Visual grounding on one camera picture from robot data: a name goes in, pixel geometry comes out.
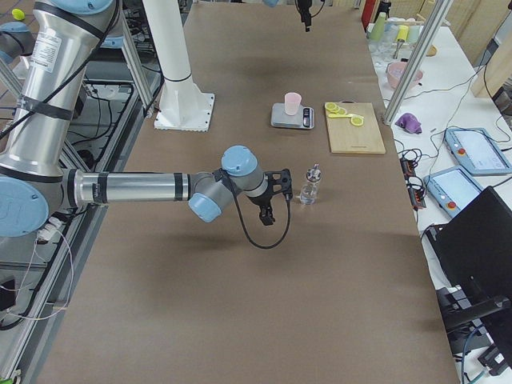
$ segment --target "digital scale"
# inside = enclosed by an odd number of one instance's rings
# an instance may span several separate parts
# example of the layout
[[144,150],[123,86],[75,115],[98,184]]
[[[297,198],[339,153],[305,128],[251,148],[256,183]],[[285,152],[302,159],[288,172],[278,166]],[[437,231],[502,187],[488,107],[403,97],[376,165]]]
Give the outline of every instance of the digital scale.
[[512,165],[483,128],[449,128],[445,140],[456,160],[470,174],[512,173]]
[[430,196],[452,218],[483,191],[482,186],[461,166],[427,176],[424,181]]
[[299,106],[298,112],[293,116],[289,116],[285,113],[284,103],[276,102],[272,106],[270,124],[277,128],[312,130],[314,127],[314,110],[308,106]]

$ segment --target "blue joint cap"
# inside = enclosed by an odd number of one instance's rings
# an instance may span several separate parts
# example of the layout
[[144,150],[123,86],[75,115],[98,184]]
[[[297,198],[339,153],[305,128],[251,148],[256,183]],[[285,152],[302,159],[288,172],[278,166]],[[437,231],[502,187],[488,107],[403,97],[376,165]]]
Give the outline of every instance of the blue joint cap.
[[0,50],[0,60],[2,60],[5,64],[11,64],[14,59],[6,54],[3,50]]
[[50,0],[54,6],[71,14],[99,14],[114,0]]
[[107,37],[102,44],[102,48],[110,48],[112,50],[122,48],[125,43],[123,36]]
[[195,193],[189,200],[189,207],[204,222],[212,222],[222,213],[220,207],[208,196]]
[[279,0],[263,0],[263,3],[270,8],[274,8],[278,4]]
[[47,219],[48,203],[41,192],[22,180],[0,177],[0,236],[23,236]]
[[222,156],[222,168],[230,176],[247,176],[258,166],[256,156],[246,146],[232,146]]
[[1,32],[30,32],[29,27],[22,22],[6,22],[0,26]]

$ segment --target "purple object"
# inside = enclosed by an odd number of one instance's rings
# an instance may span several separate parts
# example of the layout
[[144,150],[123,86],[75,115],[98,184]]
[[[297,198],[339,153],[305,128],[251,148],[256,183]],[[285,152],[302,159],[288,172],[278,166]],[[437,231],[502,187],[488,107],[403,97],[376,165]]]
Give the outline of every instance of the purple object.
[[410,134],[420,134],[422,132],[422,124],[413,114],[403,114],[395,124]]

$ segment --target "white table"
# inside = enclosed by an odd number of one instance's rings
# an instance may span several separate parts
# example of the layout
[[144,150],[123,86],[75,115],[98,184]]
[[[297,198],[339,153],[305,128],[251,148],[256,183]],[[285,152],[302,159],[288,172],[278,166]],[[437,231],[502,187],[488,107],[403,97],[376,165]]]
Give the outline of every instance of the white table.
[[[425,58],[421,66],[425,73],[422,85],[410,90],[407,97],[420,94],[426,90],[447,90],[452,86],[466,82],[474,76],[475,71],[473,67],[468,62],[448,27],[440,29],[434,44],[438,48],[438,53],[433,57]],[[393,94],[393,89],[388,84],[386,78],[387,63],[381,60],[380,57],[374,57],[374,64],[376,64],[375,72],[379,78],[382,98],[387,105],[387,100]],[[424,154],[431,156],[436,155],[436,149],[430,141],[430,136],[443,131],[448,126],[464,128],[483,127],[492,138],[499,141],[509,140],[510,138],[497,128],[498,124],[505,132],[511,134],[506,122],[502,118],[498,120],[500,113],[492,100],[490,98],[475,98],[469,90],[470,84],[475,79],[476,77],[466,82],[466,84],[457,86],[449,91],[436,91],[404,100],[395,121],[406,112],[412,113],[422,123],[423,132],[421,134],[409,134],[401,127],[393,124],[391,129],[393,130],[394,137],[402,142],[406,149],[419,148]],[[464,94],[466,96],[457,110],[457,106]],[[437,146],[441,143],[442,137],[443,135],[439,134],[433,138]],[[498,146],[500,148],[512,147],[512,141],[500,143]],[[397,151],[400,150],[402,150],[402,145],[397,142]],[[512,150],[505,152],[505,154],[509,160],[512,160]],[[424,178],[429,174],[431,167],[431,172],[433,173],[458,165],[445,143],[442,144],[434,166],[432,166],[433,162],[433,159],[422,158],[418,168],[416,168],[416,174]],[[508,177],[509,175],[485,176],[476,177],[476,179],[485,187],[497,184]],[[512,206],[512,181],[497,187],[496,191],[509,206]],[[431,224],[443,224],[449,220],[450,216],[442,210],[434,199],[427,195],[426,208],[418,212],[418,230],[420,233]],[[435,288],[439,289],[444,286],[450,286],[426,237],[423,239],[423,248]],[[482,370],[482,365],[478,362],[477,357],[484,350],[485,348],[474,350],[466,356],[464,371],[471,378],[476,377]],[[486,374],[478,382],[481,384],[510,384],[512,382],[512,370],[507,369],[497,377]]]

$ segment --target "pink bowl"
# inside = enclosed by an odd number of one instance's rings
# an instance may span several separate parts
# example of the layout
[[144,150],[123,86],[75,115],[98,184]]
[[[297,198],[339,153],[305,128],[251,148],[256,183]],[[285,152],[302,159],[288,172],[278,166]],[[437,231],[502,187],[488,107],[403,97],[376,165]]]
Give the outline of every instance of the pink bowl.
[[[387,82],[390,84],[391,88],[395,89],[402,77],[404,71],[406,70],[407,63],[406,62],[392,62],[387,66],[386,74],[387,74]],[[409,89],[413,86],[416,86],[420,80],[423,78],[423,71],[418,70],[414,80],[410,83]]]

